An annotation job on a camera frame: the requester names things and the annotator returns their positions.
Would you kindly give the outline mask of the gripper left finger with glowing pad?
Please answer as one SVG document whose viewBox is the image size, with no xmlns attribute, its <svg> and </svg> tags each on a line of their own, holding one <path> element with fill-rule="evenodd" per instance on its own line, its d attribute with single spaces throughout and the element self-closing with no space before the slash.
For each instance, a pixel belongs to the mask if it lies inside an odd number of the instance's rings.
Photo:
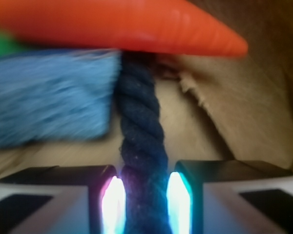
<svg viewBox="0 0 293 234">
<path fill-rule="evenodd" d="M 0 179 L 0 234 L 121 234 L 125 216 L 112 165 L 31 167 Z"/>
</svg>

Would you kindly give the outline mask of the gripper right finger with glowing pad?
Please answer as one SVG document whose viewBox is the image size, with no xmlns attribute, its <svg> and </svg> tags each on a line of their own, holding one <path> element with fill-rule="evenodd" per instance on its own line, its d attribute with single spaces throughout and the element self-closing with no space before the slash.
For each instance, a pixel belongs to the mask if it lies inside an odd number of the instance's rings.
<svg viewBox="0 0 293 234">
<path fill-rule="evenodd" d="M 293 172 L 264 161 L 180 160 L 167 200 L 175 234 L 293 234 Z"/>
</svg>

